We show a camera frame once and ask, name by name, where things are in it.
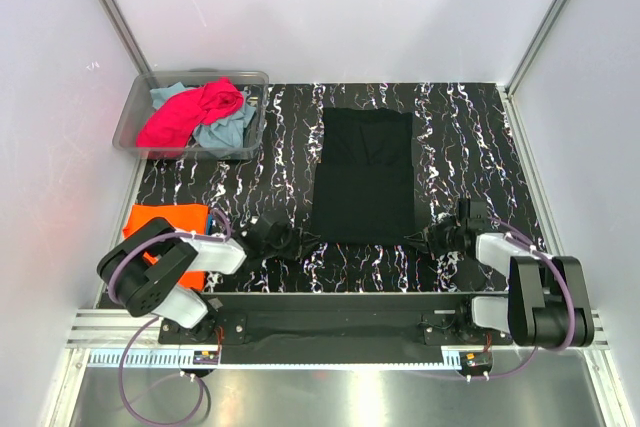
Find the pink t-shirt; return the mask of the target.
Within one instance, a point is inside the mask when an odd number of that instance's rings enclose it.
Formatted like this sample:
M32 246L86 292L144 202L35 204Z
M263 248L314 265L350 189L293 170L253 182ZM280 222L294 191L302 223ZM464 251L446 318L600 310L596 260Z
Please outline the pink t-shirt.
M235 114L244 96L228 78L209 82L171 96L142 127L139 148L184 148L194 130Z

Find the black polo shirt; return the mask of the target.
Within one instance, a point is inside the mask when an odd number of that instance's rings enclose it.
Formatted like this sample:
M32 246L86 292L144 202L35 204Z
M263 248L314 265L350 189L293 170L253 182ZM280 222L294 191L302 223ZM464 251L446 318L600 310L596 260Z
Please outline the black polo shirt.
M328 243L403 244L416 232L412 115L329 108L322 120L310 232Z

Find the folded orange t-shirt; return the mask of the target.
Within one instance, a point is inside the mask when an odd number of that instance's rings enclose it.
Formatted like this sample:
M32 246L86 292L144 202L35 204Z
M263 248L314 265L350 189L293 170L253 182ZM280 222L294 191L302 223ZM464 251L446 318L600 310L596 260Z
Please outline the folded orange t-shirt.
M145 206L134 204L122 229L124 239L127 239L143 227L150 220L159 217L165 219L171 226L184 231L195 231L206 234L210 220L208 207L201 204ZM143 258L151 265L157 262L153 255L145 253ZM202 292L205 287L206 274L204 272L186 272L179 284L187 289Z

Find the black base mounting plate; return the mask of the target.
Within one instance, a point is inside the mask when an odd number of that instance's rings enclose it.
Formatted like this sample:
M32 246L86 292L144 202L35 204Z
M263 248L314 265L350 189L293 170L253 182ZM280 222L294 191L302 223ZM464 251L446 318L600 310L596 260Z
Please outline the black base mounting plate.
M298 339L401 338L426 345L482 346L511 342L508 334L471 323L470 294L220 294L205 332L190 334L175 321L160 327L162 344L211 344L218 332L230 345L278 337Z

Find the aluminium frame post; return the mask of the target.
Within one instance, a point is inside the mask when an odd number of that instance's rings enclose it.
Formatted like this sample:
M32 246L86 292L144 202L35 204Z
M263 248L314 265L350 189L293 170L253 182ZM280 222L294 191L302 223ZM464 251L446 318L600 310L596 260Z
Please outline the aluminium frame post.
M149 73L151 71L150 64L137 42L117 0L98 1L136 70L140 74Z
M515 96L569 2L570 0L552 0L546 9L523 56L509 78L509 81L504 85L504 92L509 99Z

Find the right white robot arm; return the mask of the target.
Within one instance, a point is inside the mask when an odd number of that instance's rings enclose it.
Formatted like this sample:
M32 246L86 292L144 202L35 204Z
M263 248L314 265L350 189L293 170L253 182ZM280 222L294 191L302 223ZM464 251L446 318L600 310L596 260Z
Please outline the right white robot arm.
M580 261L540 251L481 201L458 201L457 211L406 237L434 257L462 253L501 274L507 293L474 293L456 309L451 329L466 343L504 334L521 347L586 348L596 327Z

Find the aluminium front rail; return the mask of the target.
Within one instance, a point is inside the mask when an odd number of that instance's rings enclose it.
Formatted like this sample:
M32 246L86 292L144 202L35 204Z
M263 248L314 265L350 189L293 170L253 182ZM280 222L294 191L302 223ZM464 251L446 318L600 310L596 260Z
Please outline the aluminium front rail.
M487 339L495 345L507 346L512 338L504 332L462 335L444 323L453 318L451 311L438 311L434 326L423 319L408 329L409 338L427 346L483 346ZM70 345L120 345L139 328L150 321L150 316L133 318L123 310L81 310L76 315L68 340ZM257 335L248 329L248 317L240 312L229 311L218 320L213 333L205 340L197 340L177 323L160 319L144 329L142 342L147 345L203 345L213 346L219 340L224 345L242 345L255 340Z

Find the folded blue t-shirt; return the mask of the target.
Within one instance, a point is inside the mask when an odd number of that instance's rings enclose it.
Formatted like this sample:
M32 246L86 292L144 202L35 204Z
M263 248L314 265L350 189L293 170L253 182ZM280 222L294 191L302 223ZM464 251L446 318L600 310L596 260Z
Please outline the folded blue t-shirt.
M221 225L223 225L223 222L219 218L219 212L217 210L210 211L206 221L205 234L216 234Z

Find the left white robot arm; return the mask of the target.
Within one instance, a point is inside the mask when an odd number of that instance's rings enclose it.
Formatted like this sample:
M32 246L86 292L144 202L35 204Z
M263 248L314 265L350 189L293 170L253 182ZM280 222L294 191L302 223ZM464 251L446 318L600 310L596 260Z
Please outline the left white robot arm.
M155 217L114 247L97 265L111 301L134 318L161 317L182 338L205 344L221 334L219 308L196 289L182 286L184 274L229 276L270 258L298 261L320 243L317 235L293 227L276 212L252 218L238 231L224 214L214 215L225 228L218 237Z

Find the right aluminium frame post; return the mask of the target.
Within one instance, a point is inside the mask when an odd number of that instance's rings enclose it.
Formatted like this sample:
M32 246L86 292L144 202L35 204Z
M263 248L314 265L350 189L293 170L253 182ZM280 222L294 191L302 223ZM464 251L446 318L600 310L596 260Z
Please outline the right aluminium frame post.
M546 9L523 56L509 78L509 81L504 85L504 92L509 99L515 96L569 2L570 0L552 0Z

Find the black marbled table mat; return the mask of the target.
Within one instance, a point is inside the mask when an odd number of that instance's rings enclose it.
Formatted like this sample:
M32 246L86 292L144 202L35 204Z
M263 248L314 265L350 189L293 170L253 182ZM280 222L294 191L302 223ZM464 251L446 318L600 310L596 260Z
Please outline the black marbled table mat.
M545 242L498 88L487 83L275 84L268 92L263 141L254 158L200 156L146 162L139 205L203 204L240 228L282 209L308 228L322 113L331 107L387 108L413 117L416 224L455 210L458 199L488 203L493 215L538 245ZM504 278L459 253L431 258L409 247L322 244L306 259L268 259L232 276L210 274L205 289L257 293L416 293L502 291Z

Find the clear plastic bin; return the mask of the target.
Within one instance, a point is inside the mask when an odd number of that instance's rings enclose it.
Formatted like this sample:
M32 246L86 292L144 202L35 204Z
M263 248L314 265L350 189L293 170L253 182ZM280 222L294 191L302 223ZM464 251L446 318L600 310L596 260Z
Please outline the clear plastic bin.
M248 94L248 101L256 107L256 114L244 137L244 146L238 149L205 149L194 142L178 149L139 148L136 138L142 127L154 113L151 104L152 89L169 87L177 82L187 87L200 87L209 82L228 78L239 90ZM261 145L266 124L265 111L268 105L269 78L263 72L243 71L159 71L138 76L131 87L118 126L113 145L135 157L146 159L173 159L180 156L211 158L222 161L250 160Z

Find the grey-blue t-shirt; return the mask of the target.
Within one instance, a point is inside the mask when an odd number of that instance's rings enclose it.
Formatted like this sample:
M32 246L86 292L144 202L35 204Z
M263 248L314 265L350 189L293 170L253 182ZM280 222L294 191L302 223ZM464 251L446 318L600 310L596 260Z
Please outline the grey-blue t-shirt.
M154 113L171 96L192 88L198 87L187 87L183 83L177 82L169 87L152 89L150 96ZM241 109L235 114L216 121L213 124L199 125L194 130L188 144L194 142L196 145L205 149L238 149L244 146L245 132L256 114L256 107L249 103L246 92L239 91L244 96L244 104Z

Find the left aluminium frame post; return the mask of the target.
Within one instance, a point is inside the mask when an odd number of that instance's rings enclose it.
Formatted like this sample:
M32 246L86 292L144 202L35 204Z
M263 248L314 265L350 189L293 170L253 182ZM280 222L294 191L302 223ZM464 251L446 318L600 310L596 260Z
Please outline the left aluminium frame post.
M149 73L151 71L150 64L137 42L117 0L98 1L136 70L140 74Z

